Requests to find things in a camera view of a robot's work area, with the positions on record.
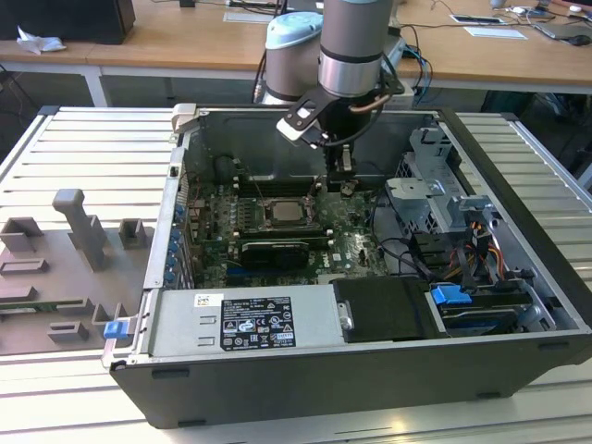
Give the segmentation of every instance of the metal bracket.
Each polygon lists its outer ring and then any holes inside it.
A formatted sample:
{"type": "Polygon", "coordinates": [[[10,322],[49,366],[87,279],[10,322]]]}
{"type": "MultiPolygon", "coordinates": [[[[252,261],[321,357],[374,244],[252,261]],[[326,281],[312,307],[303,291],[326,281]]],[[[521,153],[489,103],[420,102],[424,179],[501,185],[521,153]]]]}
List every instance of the metal bracket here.
{"type": "Polygon", "coordinates": [[[464,213],[467,211],[483,212],[488,208],[493,208],[493,203],[487,196],[452,196],[446,205],[452,218],[451,227],[465,227],[464,213]]]}

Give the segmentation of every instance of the blue plastic tab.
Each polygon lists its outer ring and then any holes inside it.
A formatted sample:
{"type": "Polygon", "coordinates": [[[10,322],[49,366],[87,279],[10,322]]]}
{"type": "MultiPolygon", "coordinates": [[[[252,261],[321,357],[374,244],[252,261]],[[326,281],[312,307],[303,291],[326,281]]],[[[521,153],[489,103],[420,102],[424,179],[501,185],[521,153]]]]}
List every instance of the blue plastic tab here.
{"type": "Polygon", "coordinates": [[[437,305],[441,303],[471,303],[473,300],[467,293],[461,291],[460,285],[438,285],[431,290],[437,305]]]}
{"type": "Polygon", "coordinates": [[[105,325],[103,337],[105,339],[127,339],[130,321],[110,321],[105,325]]]}

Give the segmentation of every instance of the power supply label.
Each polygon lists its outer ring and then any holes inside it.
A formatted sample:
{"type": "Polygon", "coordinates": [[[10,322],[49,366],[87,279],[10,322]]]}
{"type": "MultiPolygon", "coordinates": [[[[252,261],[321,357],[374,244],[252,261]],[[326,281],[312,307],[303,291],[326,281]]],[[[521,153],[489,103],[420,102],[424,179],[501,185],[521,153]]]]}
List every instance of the power supply label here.
{"type": "Polygon", "coordinates": [[[290,298],[225,299],[220,324],[225,352],[296,347],[290,298]]]}

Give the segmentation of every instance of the desk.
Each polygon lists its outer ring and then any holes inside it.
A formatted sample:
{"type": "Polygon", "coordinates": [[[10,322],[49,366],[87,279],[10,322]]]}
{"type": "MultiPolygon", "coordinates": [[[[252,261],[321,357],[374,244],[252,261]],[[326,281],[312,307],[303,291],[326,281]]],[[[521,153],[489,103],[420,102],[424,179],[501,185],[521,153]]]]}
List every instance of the desk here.
{"type": "MultiPolygon", "coordinates": [[[[491,15],[487,0],[449,0],[457,13],[491,15]]],[[[454,24],[442,4],[408,0],[400,6],[401,23],[454,24]]],[[[6,69],[80,74],[97,106],[109,105],[101,77],[253,78],[265,41],[265,25],[223,21],[225,8],[177,2],[134,0],[136,24],[122,45],[68,43],[54,54],[25,53],[16,42],[0,42],[6,69]]],[[[553,6],[558,13],[567,9],[553,6]]],[[[554,42],[521,27],[526,41],[472,37],[463,28],[418,28],[420,46],[434,66],[434,87],[523,92],[592,93],[592,47],[554,42]]],[[[411,30],[403,35],[414,43],[411,30]]],[[[416,63],[402,60],[400,77],[413,81],[416,63]]]]}

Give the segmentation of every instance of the electronic component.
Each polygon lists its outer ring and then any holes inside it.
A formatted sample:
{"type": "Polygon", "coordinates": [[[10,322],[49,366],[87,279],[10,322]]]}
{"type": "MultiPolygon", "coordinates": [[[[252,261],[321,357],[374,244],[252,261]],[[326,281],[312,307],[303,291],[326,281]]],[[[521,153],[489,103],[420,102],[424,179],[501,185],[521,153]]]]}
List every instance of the electronic component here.
{"type": "Polygon", "coordinates": [[[461,286],[438,284],[431,290],[444,326],[453,336],[508,333],[515,330],[532,297],[520,289],[520,280],[481,286],[472,294],[461,286]]]}
{"type": "Polygon", "coordinates": [[[315,222],[315,200],[301,198],[240,199],[238,229],[243,238],[323,236],[315,222]]]}
{"type": "Polygon", "coordinates": [[[247,270],[296,270],[308,265],[305,242],[249,242],[242,245],[240,264],[247,270]]]}

